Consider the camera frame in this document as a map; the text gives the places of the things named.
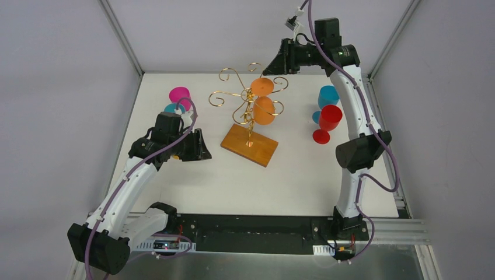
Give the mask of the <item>gold rack with wooden base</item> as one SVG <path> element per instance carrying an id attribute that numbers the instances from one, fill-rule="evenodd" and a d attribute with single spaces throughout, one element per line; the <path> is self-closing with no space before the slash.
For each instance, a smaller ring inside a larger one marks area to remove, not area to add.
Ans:
<path id="1" fill-rule="evenodd" d="M 232 112 L 233 125 L 222 140 L 220 146 L 236 155 L 267 167 L 278 147 L 278 142 L 254 132 L 254 127 L 258 123 L 254 119 L 253 106 L 255 105 L 256 97 L 252 94 L 251 84 L 246 86 L 239 72 L 233 68 L 220 70 L 218 77 L 221 81 L 226 82 L 230 78 L 230 73 L 235 74 L 242 87 L 242 91 L 240 93 L 230 93 L 217 90 L 212 92 L 208 97 L 209 104 L 214 107 L 221 107 L 225 104 L 223 95 L 238 97 L 242 101 L 238 108 Z M 268 78 L 261 73 L 258 78 L 267 78 L 274 82 L 274 90 L 268 95 L 269 98 L 270 95 L 282 92 L 289 86 L 289 81 L 282 76 Z M 275 108 L 274 116 L 276 118 L 284 112 L 285 107 L 282 102 L 271 100 Z"/>

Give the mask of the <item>orange wine glass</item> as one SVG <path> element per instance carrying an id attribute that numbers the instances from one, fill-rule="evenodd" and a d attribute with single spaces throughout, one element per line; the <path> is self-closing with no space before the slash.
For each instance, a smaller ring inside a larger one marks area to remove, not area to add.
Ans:
<path id="1" fill-rule="evenodd" d="M 258 78 L 251 83 L 251 91 L 256 97 L 253 113 L 255 122 L 260 125 L 268 125 L 274 121 L 275 108 L 268 97 L 274 90 L 274 82 L 267 78 Z"/>

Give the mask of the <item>teal wine glass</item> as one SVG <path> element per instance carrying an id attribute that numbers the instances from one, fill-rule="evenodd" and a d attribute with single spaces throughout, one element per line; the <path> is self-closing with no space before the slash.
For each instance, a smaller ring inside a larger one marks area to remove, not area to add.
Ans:
<path id="1" fill-rule="evenodd" d="M 163 111 L 166 113 L 175 113 L 175 114 L 181 115 L 181 114 L 184 114 L 186 112 L 186 109 L 182 104 L 170 103 L 164 108 Z"/>

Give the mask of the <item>blue wine glass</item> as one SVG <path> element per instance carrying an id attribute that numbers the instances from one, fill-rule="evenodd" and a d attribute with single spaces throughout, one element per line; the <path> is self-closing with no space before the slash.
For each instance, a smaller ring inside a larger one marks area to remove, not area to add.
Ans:
<path id="1" fill-rule="evenodd" d="M 336 90 L 336 88 L 332 85 L 326 85 L 321 87 L 319 91 L 319 96 L 318 96 L 318 107 L 319 110 L 315 111 L 312 114 L 312 120 L 316 123 L 319 124 L 319 117 L 322 109 L 327 106 L 327 105 L 338 105 L 340 101 L 339 94 Z"/>

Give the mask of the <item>pink wine glass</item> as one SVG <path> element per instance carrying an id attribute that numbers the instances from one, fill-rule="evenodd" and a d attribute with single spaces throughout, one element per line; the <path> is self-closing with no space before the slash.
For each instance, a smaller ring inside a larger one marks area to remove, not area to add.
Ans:
<path id="1" fill-rule="evenodd" d="M 179 86 L 173 88 L 169 93 L 169 99 L 172 103 L 180 104 L 185 111 L 191 109 L 191 94 L 188 88 Z"/>

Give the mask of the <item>red wine glass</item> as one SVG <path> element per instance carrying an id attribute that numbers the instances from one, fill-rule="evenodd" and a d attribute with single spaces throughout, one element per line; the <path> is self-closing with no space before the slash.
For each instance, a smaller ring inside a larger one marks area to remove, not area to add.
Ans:
<path id="1" fill-rule="evenodd" d="M 318 117 L 317 124 L 319 129 L 312 134 L 313 140 L 318 144 L 327 144 L 330 139 L 330 131 L 337 128 L 343 118 L 343 112 L 336 105 L 324 106 L 316 115 Z"/>

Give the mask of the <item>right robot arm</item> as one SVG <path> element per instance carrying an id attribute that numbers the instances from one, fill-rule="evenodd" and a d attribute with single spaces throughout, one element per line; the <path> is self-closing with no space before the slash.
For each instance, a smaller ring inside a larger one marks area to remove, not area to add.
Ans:
<path id="1" fill-rule="evenodd" d="M 372 114 L 363 90 L 357 49 L 344 45 L 337 18 L 319 19 L 310 28 L 312 39 L 306 44 L 296 37 L 284 38 L 277 55 L 263 71 L 264 75 L 297 74 L 301 67 L 319 66 L 339 95 L 347 121 L 349 140 L 336 147 L 336 158 L 342 168 L 339 200 L 333 209 L 330 232 L 337 239 L 356 236 L 365 228 L 360 212 L 360 198 L 369 171 L 392 140 Z"/>

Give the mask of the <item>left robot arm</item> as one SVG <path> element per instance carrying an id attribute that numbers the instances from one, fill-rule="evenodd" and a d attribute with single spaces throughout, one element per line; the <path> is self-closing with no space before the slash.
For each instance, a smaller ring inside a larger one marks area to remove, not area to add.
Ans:
<path id="1" fill-rule="evenodd" d="M 177 209 L 163 202 L 150 205 L 145 213 L 127 223 L 127 217 L 144 188 L 172 157 L 183 162 L 209 160 L 202 130 L 194 128 L 197 114 L 161 112 L 155 125 L 133 142 L 124 169 L 98 208 L 67 236 L 76 260 L 85 265 L 87 279 L 93 268 L 107 275 L 119 273 L 130 254 L 147 238 L 161 232 L 176 236 Z"/>

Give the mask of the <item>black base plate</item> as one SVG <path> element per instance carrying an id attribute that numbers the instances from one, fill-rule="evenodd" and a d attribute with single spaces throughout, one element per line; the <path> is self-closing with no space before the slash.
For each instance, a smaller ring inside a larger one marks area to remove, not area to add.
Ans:
<path id="1" fill-rule="evenodd" d="M 327 216 L 180 214 L 162 234 L 187 237 L 194 250 L 309 255 L 319 245 L 348 246 L 369 239 L 366 222 L 340 230 Z"/>

